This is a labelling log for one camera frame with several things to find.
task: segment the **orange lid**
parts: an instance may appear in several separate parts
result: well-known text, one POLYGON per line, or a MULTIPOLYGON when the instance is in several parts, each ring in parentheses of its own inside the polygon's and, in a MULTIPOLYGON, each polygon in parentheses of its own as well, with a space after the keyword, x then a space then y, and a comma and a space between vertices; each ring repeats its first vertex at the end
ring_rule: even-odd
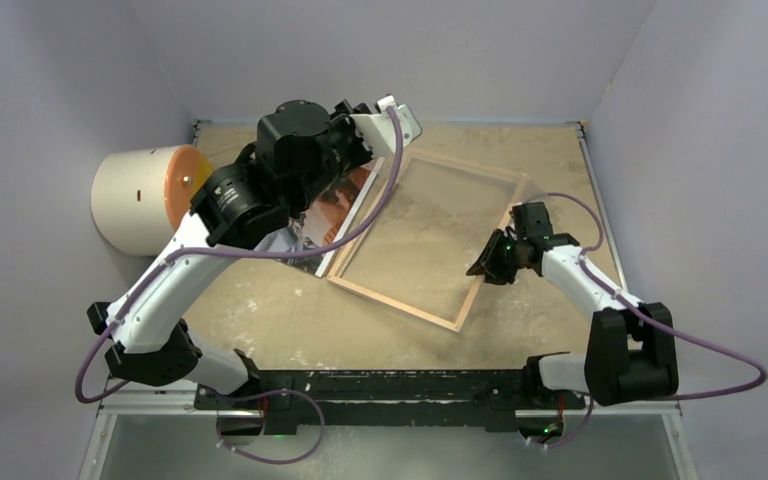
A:
POLYGON ((166 169, 163 198, 166 202, 166 216, 173 230, 181 226, 181 219, 190 209, 190 199, 195 194, 196 173, 201 152, 192 145, 181 145, 172 154, 166 169))

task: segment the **table surface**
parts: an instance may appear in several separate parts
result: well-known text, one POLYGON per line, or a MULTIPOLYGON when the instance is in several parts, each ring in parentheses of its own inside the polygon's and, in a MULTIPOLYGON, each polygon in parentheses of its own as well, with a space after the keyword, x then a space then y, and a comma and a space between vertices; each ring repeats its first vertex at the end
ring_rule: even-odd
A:
MULTIPOLYGON (((523 172, 532 187, 570 193, 596 208, 573 126, 424 128, 412 149, 523 172)), ((218 167, 253 139, 251 127, 207 124, 197 147, 218 167)), ((384 184, 388 166, 361 212, 384 184)), ((500 221, 511 191, 504 182, 412 161, 345 277, 447 314, 469 281, 466 265, 500 221)), ((595 243, 598 231, 587 212, 566 200, 547 205, 555 232, 595 243)), ((618 281, 607 245, 591 258, 618 281)), ((533 355, 584 352, 589 319, 533 272, 518 278, 514 285, 483 285, 455 333, 278 262, 240 260, 185 318, 202 336, 240 348, 261 368, 519 368, 533 355)))

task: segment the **black metal bar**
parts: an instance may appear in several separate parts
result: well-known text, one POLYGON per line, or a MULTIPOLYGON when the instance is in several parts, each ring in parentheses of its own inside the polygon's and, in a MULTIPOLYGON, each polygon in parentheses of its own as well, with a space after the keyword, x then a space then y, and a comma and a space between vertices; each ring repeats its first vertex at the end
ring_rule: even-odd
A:
MULTIPOLYGON (((472 426, 515 432, 517 410, 584 408, 570 392, 534 391, 524 370, 261 370, 260 390, 289 388, 313 397, 328 425, 472 426)), ((257 402, 231 402, 200 386, 198 410, 257 409, 257 402)), ((317 425, 314 409, 295 396, 269 399, 267 435, 293 434, 317 425)))

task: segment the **cable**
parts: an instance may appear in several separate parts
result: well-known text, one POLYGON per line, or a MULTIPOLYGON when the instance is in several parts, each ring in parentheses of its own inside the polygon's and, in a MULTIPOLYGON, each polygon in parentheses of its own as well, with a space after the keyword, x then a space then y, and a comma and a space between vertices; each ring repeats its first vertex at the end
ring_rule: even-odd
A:
POLYGON ((593 407, 595 406, 595 404, 596 402, 593 401, 593 397, 591 396, 590 401, 587 404, 587 412, 584 413, 584 417, 582 417, 581 422, 578 423, 578 425, 575 427, 575 429, 573 429, 572 432, 570 432, 569 435, 565 437, 561 437, 560 440, 551 444, 535 443, 535 442, 532 442, 530 438, 527 438, 525 440, 525 445, 528 447, 539 448, 541 450, 551 450, 551 449, 566 445, 567 443, 571 442, 573 438, 578 436, 578 434, 581 433, 582 430, 584 430, 585 425, 587 425, 587 422, 590 421, 590 417, 593 416, 593 407))
POLYGON ((104 329, 103 332, 101 332, 101 335, 98 336, 98 338, 95 340, 95 343, 93 343, 93 346, 90 347, 89 353, 87 353, 87 356, 84 357, 84 361, 81 362, 81 368, 78 369, 78 375, 75 377, 75 398, 78 399, 81 403, 95 403, 98 402, 108 395, 118 391, 120 388, 127 385, 129 382, 128 380, 122 380, 121 382, 117 383, 116 385, 113 385, 112 387, 108 388, 107 390, 103 390, 98 395, 94 395, 92 397, 87 397, 84 395, 84 377, 87 376, 87 370, 90 368, 90 363, 92 363, 93 359, 96 355, 98 355, 98 352, 101 350, 101 346, 104 345, 104 341, 108 339, 111 335, 113 335, 113 332, 119 328, 120 322, 111 322, 109 325, 107 325, 107 328, 104 329))
POLYGON ((387 115, 390 116, 390 121, 393 123, 393 131, 395 132, 395 137, 396 137, 396 142, 395 142, 396 148, 393 155, 393 166, 390 171, 390 177, 387 179, 387 183, 384 185, 384 193, 382 194, 381 199, 378 201, 377 204, 375 204, 375 207, 372 209, 369 215, 363 220, 363 222, 360 223, 360 225, 355 227, 354 230, 352 230, 350 233, 345 235, 343 238, 341 238, 340 240, 337 240, 336 242, 330 245, 317 247, 311 250, 304 250, 300 252, 255 252, 252 250, 243 250, 240 248, 226 247, 221 245, 214 248, 190 247, 190 248, 181 248, 181 249, 175 250, 174 252, 169 254, 166 258, 164 258, 163 262, 159 263, 156 267, 151 269, 146 274, 146 276, 143 277, 142 281, 140 281, 136 286, 134 286, 134 289, 133 291, 131 291, 131 294, 128 296, 128 298, 125 299, 124 302, 122 302, 122 307, 119 309, 118 312, 116 312, 116 315, 114 315, 113 321, 110 322, 107 328, 104 329, 104 332, 102 332, 102 334, 98 336, 98 339, 96 339, 95 343, 93 344, 93 347, 90 349, 90 351, 87 353, 87 356, 84 358, 84 361, 81 363, 81 368, 78 369, 78 375, 75 378, 75 398, 77 398, 78 401, 81 403, 98 402, 128 384, 127 380, 122 381, 120 383, 117 383, 113 387, 107 390, 104 390, 98 395, 94 395, 92 397, 87 397, 86 395, 84 395, 84 392, 83 392, 84 377, 87 374, 87 370, 89 369, 90 363, 92 363, 95 356, 101 350, 101 347, 104 344, 104 341, 112 337, 113 332, 116 330, 116 328, 118 328, 119 324, 125 318, 125 315, 131 310, 131 307, 134 305, 134 302, 136 302, 140 298, 140 296, 145 292, 148 286, 151 285, 152 282, 161 273, 163 273, 163 271, 166 268, 172 266, 172 264, 175 263, 175 260, 183 257, 184 255, 208 255, 208 256, 223 257, 223 258, 264 258, 264 259, 268 258, 268 259, 276 259, 276 260, 316 257, 318 255, 323 255, 330 251, 336 250, 342 247, 343 245, 346 245, 347 243, 357 238, 367 228, 369 228, 369 226, 372 225, 372 222, 374 222, 378 218, 378 216, 381 214, 381 211, 384 209, 384 206, 387 204, 387 202, 390 200, 390 197, 393 195, 393 190, 396 188, 396 181, 398 180, 398 177, 399 177, 399 168, 402 165, 402 154, 404 150, 404 137, 402 136, 403 135, 402 125, 401 123, 399 123, 399 116, 396 113, 395 108, 393 108, 392 106, 387 107, 386 112, 387 112, 387 115))
POLYGON ((301 454, 301 455, 299 455, 297 457, 289 458, 289 459, 286 459, 286 460, 275 460, 275 459, 272 459, 272 458, 265 458, 265 457, 261 457, 259 455, 255 455, 253 453, 246 452, 244 450, 240 450, 239 448, 229 444, 222 437, 222 431, 219 428, 219 420, 218 419, 216 421, 216 436, 219 438, 219 443, 216 444, 217 448, 225 447, 225 449, 227 449, 231 453, 236 453, 237 455, 241 455, 241 456, 246 457, 246 458, 248 458, 250 460, 255 460, 257 462, 266 463, 266 464, 269 464, 269 465, 289 465, 291 463, 300 462, 300 461, 304 460, 305 458, 313 455, 313 452, 315 452, 316 449, 319 448, 319 445, 322 443, 322 439, 325 438, 325 414, 322 413, 322 407, 320 407, 319 404, 316 403, 316 400, 314 400, 313 398, 311 398, 308 394, 306 394, 304 392, 300 392, 298 390, 288 390, 288 389, 285 388, 285 389, 281 389, 281 390, 270 390, 268 392, 258 393, 257 395, 251 395, 251 396, 248 396, 248 397, 231 397, 231 396, 228 396, 228 395, 222 395, 222 394, 220 394, 218 392, 215 392, 215 391, 214 391, 214 393, 219 398, 224 398, 226 400, 230 400, 230 401, 234 401, 234 402, 247 402, 247 401, 251 401, 251 400, 258 400, 258 399, 261 399, 261 398, 268 398, 268 397, 275 396, 275 395, 286 395, 286 394, 295 395, 297 397, 300 397, 300 398, 304 399, 308 403, 310 403, 313 406, 313 409, 316 410, 316 414, 319 416, 319 434, 316 437, 316 441, 313 442, 313 445, 306 452, 304 452, 303 454, 301 454))
MULTIPOLYGON (((602 246, 602 243, 605 240, 605 229, 602 226, 602 222, 599 220, 599 216, 596 214, 596 212, 592 208, 590 208, 589 205, 579 200, 578 198, 573 197, 572 195, 568 195, 566 193, 548 192, 546 193, 546 195, 550 197, 561 197, 561 198, 566 198, 567 200, 572 200, 573 202, 577 203, 578 205, 583 207, 585 210, 587 210, 587 213, 589 213, 590 217, 593 218, 593 221, 596 222, 596 227, 599 229, 599 241, 596 242, 596 245, 592 247, 586 247, 581 249, 579 260, 584 260, 584 258, 587 256, 587 253, 598 250, 602 246)), ((630 312, 632 312, 635 316, 637 316, 637 318, 639 318, 642 322, 646 323, 652 328, 655 328, 656 330, 666 333, 667 335, 672 335, 673 337, 680 338, 696 346, 711 350, 713 352, 717 352, 721 355, 725 355, 739 362, 743 362, 755 368, 756 370, 758 370, 758 377, 755 380, 752 380, 750 382, 747 382, 741 385, 736 385, 734 387, 721 388, 716 390, 709 390, 706 392, 672 395, 666 398, 660 398, 658 400, 698 400, 702 398, 722 397, 725 395, 731 395, 733 393, 740 393, 740 392, 745 392, 747 390, 752 390, 753 388, 758 387, 767 381, 767 378, 768 378, 767 369, 763 365, 761 365, 761 363, 758 362, 757 360, 754 360, 742 353, 736 352, 729 348, 717 345, 713 342, 709 342, 707 340, 703 340, 701 338, 695 337, 688 333, 684 333, 674 328, 668 327, 663 323, 656 322, 654 319, 652 319, 645 313, 641 312, 636 305, 634 305, 631 301, 623 297, 622 294, 620 294, 619 292, 615 292, 614 289, 611 288, 605 281, 603 281, 596 274, 594 274, 590 270, 590 268, 587 266, 587 262, 579 261, 579 266, 581 266, 581 270, 584 272, 584 274, 587 275, 591 280, 593 280, 593 282, 595 282, 597 285, 599 285, 599 287, 602 288, 602 290, 604 290, 605 292, 607 292, 608 294, 616 298, 618 302, 620 302, 630 312)))

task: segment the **glass pane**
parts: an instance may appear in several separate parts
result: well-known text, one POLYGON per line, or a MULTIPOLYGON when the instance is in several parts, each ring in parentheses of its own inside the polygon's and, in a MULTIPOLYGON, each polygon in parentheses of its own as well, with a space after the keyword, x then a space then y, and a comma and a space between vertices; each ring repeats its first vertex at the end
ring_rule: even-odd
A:
MULTIPOLYGON (((480 428, 329 427, 319 451, 286 466, 259 464, 217 449, 215 421, 206 416, 120 416, 102 478, 678 478, 660 415, 596 416, 577 439, 545 454, 524 447, 517 434, 480 428)), ((245 448, 289 458, 304 452, 316 434, 316 428, 303 427, 298 435, 257 438, 245 448)))

